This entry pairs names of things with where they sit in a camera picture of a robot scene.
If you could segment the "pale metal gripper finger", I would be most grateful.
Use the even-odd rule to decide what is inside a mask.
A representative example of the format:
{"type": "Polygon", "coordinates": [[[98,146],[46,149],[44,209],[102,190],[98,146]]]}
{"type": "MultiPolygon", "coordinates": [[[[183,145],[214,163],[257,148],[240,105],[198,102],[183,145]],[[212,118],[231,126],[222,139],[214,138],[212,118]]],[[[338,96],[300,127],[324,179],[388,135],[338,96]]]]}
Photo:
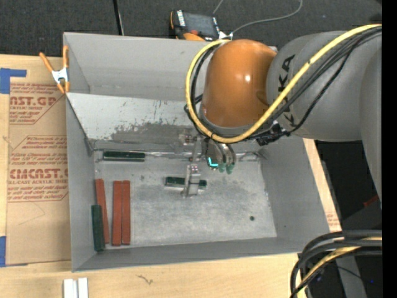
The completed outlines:
{"type": "Polygon", "coordinates": [[[190,162],[196,162],[200,156],[200,136],[195,130],[183,130],[179,135],[181,155],[190,162]]]}
{"type": "Polygon", "coordinates": [[[186,167],[184,188],[182,195],[184,197],[195,196],[199,192],[201,174],[198,164],[189,164],[186,167]]]}

